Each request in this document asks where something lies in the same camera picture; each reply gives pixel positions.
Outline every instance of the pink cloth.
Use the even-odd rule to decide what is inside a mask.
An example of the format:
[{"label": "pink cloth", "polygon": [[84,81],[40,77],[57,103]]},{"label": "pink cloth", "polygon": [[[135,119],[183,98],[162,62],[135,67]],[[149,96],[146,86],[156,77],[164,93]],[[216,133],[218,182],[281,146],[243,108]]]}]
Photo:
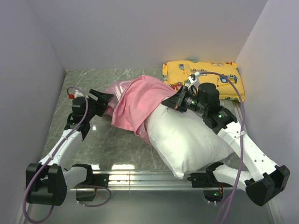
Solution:
[{"label": "pink cloth", "polygon": [[[109,89],[115,89],[113,85],[115,84],[108,87],[105,92],[114,94],[113,91],[109,91]],[[150,76],[138,77],[121,94],[121,99],[113,112],[112,125],[133,131],[150,144],[144,121],[164,98],[175,93],[174,89],[156,78]]]}]

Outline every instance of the yellow pillow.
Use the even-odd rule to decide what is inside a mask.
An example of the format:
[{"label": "yellow pillow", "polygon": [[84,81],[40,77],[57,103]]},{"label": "yellow pillow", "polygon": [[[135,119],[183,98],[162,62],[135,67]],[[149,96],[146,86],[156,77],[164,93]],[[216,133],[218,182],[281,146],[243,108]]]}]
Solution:
[{"label": "yellow pillow", "polygon": [[[244,101],[244,88],[238,67],[235,63],[207,63],[195,61],[174,61],[163,65],[164,82],[175,90],[179,90],[182,85],[190,84],[188,76],[197,75],[197,71],[213,71],[224,74],[232,81],[239,91]],[[220,93],[220,99],[239,100],[234,88],[224,78],[213,74],[205,74],[199,76],[200,83],[214,83]]]}]

